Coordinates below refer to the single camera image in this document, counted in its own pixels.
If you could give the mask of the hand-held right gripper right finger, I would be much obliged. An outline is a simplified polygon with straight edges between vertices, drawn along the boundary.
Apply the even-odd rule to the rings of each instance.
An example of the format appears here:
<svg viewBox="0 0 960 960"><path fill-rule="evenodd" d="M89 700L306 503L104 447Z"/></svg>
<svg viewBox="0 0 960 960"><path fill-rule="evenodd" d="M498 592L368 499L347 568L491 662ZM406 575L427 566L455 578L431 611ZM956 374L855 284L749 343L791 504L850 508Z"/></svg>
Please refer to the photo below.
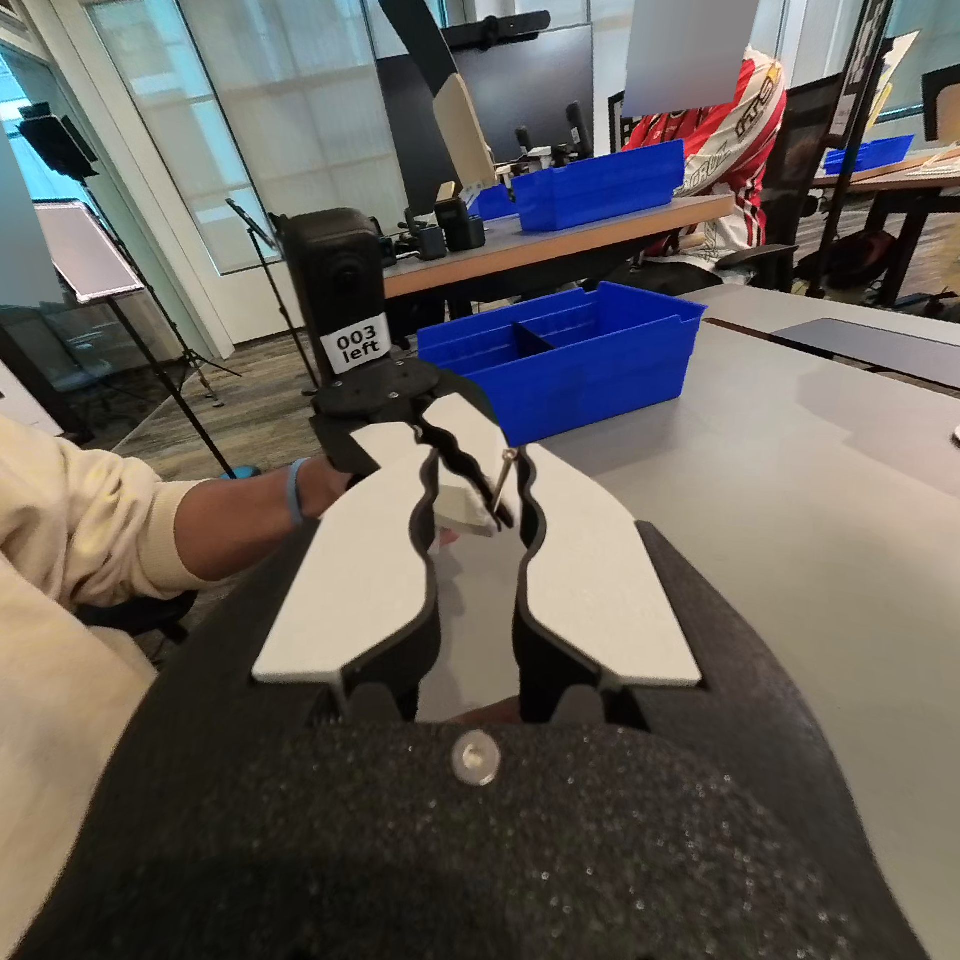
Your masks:
<svg viewBox="0 0 960 960"><path fill-rule="evenodd" d="M546 723L573 688L602 707L634 688L703 683L638 523L613 494L538 443L517 455L525 553L512 650L519 713Z"/></svg>

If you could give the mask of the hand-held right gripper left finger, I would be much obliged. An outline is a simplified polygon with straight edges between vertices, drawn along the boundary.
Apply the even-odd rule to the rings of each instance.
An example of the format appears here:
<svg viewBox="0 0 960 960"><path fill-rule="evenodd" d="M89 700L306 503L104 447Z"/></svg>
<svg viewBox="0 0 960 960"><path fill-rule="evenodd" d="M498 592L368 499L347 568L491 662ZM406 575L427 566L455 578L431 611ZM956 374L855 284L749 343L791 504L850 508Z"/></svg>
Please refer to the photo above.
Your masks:
<svg viewBox="0 0 960 960"><path fill-rule="evenodd" d="M412 722L441 650L434 505L439 454L413 452L361 481L323 516L252 666L260 686L390 693Z"/></svg>

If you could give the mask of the long metal bolt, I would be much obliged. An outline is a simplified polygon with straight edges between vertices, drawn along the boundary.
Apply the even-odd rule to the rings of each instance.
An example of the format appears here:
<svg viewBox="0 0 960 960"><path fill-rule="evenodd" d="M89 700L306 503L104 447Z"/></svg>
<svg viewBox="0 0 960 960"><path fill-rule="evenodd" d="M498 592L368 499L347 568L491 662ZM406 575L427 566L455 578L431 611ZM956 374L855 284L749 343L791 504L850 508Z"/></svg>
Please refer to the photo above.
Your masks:
<svg viewBox="0 0 960 960"><path fill-rule="evenodd" d="M508 480L515 462L517 461L519 451L513 447L507 447L502 453L501 468L490 498L490 514L502 525L513 526L513 514L507 507L503 506L503 498Z"/></svg>

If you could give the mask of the blue plastic divided bin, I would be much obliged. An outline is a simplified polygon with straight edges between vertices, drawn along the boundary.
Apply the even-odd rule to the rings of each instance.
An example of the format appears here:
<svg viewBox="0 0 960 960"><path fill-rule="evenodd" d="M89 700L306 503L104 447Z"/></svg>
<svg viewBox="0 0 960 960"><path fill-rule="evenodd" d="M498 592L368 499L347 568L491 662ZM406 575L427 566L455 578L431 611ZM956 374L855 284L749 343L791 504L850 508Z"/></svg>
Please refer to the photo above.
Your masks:
<svg viewBox="0 0 960 960"><path fill-rule="evenodd" d="M417 355L478 386L516 447L678 399L705 310L602 282L422 328Z"/></svg>

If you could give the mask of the black microphone stand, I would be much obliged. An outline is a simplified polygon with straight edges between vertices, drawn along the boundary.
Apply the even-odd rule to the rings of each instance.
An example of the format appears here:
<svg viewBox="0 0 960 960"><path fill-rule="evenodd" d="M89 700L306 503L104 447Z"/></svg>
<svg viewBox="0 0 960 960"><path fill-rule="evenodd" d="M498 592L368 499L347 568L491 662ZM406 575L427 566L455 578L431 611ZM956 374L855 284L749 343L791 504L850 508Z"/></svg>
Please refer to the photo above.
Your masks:
<svg viewBox="0 0 960 960"><path fill-rule="evenodd" d="M271 236L263 228L261 228L261 226L253 219L253 217L235 199L227 197L224 202L244 224L250 244L253 246L254 251L256 252L260 268L275 299L279 316L282 318L286 329L290 334L296 352L299 355L301 364L304 367L307 378L310 382L309 387L301 389L301 395L307 399L312 399L316 396L320 388L319 378L313 365L308 359L305 346L302 343L297 329L294 326L292 318L283 300L281 291L271 273L271 269L264 252L264 249L267 248L270 252L276 253L278 251L278 247Z"/></svg>

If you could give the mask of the small blue plastic bin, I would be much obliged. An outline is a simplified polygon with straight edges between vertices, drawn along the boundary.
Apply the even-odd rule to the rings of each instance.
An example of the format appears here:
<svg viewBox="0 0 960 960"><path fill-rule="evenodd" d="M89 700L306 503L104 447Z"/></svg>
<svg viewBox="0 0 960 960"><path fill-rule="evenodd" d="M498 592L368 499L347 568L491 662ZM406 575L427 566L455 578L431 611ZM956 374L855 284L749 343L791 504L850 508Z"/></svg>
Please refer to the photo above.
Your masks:
<svg viewBox="0 0 960 960"><path fill-rule="evenodd" d="M485 223L518 215L514 194L502 183L482 190L467 210L470 217L478 217Z"/></svg>

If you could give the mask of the wooden display board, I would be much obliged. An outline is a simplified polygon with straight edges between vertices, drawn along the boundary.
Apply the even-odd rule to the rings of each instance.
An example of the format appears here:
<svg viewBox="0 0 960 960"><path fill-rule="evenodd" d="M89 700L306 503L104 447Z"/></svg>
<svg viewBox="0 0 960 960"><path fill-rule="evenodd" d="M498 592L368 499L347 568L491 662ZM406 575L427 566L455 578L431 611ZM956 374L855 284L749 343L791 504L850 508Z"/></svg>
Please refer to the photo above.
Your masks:
<svg viewBox="0 0 960 960"><path fill-rule="evenodd" d="M496 167L474 101L441 28L426 2L380 1L433 99L438 130L466 193L498 184Z"/></svg>

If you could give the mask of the black office chair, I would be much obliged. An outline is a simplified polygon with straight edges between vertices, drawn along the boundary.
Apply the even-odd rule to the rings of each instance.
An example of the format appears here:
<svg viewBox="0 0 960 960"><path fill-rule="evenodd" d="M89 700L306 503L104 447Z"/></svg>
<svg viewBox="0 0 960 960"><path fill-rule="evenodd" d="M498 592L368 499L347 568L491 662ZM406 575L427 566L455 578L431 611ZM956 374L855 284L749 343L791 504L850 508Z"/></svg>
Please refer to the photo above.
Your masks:
<svg viewBox="0 0 960 960"><path fill-rule="evenodd" d="M182 621L198 595L198 591L186 591L170 599L138 597L109 607L82 605L75 616L88 628L120 631L134 639L158 632L166 641L181 645L189 637Z"/></svg>
<svg viewBox="0 0 960 960"><path fill-rule="evenodd" d="M790 89L783 122L766 165L761 208L765 243L721 259L714 273L722 282L789 293L801 221L816 210L811 196L829 147L843 74Z"/></svg>

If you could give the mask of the wooden office desk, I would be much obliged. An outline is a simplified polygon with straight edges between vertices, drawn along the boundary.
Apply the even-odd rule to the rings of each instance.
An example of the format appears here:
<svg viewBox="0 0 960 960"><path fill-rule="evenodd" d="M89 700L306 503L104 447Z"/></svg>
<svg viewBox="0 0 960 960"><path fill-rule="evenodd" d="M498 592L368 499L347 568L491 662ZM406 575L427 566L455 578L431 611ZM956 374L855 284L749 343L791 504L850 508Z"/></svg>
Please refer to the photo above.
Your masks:
<svg viewBox="0 0 960 960"><path fill-rule="evenodd" d="M645 248L661 234L723 218L735 207L732 194L675 198L663 206L552 232L525 231L519 217L502 218L486 229L485 246L426 262L405 259L385 270L386 298L398 299L622 245Z"/></svg>

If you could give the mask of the white light panel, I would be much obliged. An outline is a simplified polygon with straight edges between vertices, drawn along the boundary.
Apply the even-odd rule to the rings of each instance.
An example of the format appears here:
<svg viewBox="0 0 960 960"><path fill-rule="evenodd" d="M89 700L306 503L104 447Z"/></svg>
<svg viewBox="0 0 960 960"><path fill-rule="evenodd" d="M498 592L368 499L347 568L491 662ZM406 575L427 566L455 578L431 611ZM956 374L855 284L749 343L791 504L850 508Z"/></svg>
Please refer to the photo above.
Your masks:
<svg viewBox="0 0 960 960"><path fill-rule="evenodd" d="M135 267L78 199L34 200L54 269L81 306L146 291Z"/></svg>

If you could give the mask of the large blue plastic bin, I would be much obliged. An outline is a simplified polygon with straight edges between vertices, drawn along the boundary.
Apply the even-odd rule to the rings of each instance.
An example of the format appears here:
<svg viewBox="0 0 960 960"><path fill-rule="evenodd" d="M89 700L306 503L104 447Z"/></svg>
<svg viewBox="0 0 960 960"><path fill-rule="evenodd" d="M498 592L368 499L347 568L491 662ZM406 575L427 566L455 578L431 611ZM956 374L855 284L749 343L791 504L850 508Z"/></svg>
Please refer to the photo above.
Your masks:
<svg viewBox="0 0 960 960"><path fill-rule="evenodd" d="M554 233L669 205L684 183L683 140L522 174L511 182L522 230Z"/></svg>

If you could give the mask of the black monitor screen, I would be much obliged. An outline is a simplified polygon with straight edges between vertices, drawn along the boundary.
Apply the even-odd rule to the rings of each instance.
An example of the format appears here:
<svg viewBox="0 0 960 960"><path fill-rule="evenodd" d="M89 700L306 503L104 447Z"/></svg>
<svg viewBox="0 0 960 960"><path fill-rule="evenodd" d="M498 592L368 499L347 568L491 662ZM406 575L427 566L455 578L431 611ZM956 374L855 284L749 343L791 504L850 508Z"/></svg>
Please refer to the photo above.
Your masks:
<svg viewBox="0 0 960 960"><path fill-rule="evenodd" d="M518 161L524 128L535 148L573 144L567 108L577 103L594 131L594 40L588 25L528 32L484 47L465 42L481 24L442 30L465 82L496 166ZM455 179L428 85L409 54L378 57L407 207L432 212L438 188Z"/></svg>

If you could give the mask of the black studio light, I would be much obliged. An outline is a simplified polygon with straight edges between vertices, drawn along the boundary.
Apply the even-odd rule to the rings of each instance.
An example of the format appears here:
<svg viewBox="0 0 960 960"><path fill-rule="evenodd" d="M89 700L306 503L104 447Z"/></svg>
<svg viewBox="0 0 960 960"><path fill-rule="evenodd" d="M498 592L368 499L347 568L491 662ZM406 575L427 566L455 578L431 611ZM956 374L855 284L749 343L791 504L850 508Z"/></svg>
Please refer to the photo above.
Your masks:
<svg viewBox="0 0 960 960"><path fill-rule="evenodd" d="M19 113L18 133L52 171L81 184L99 176L98 156L69 117L56 116L48 102L22 106Z"/></svg>

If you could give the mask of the person's cream sweater torso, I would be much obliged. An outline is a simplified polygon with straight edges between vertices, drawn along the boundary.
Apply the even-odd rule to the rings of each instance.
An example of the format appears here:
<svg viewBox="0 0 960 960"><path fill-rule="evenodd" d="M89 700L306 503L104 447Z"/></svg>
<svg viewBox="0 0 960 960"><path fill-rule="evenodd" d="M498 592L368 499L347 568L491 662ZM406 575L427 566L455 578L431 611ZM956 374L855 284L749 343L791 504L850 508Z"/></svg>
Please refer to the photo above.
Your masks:
<svg viewBox="0 0 960 960"><path fill-rule="evenodd" d="M88 629L5 558L1 601L1 954L9 958L64 870L158 673L126 633Z"/></svg>

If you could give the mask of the black backpack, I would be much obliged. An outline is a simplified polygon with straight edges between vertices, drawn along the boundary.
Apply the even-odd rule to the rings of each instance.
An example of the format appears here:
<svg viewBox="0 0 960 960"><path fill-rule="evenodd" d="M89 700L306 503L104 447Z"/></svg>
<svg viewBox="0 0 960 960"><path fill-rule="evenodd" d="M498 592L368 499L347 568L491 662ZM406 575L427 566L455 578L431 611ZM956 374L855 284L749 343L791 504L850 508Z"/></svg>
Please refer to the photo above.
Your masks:
<svg viewBox="0 0 960 960"><path fill-rule="evenodd" d="M829 247L821 286L829 291L869 287L888 268L897 238L885 229L863 228L837 239Z"/></svg>

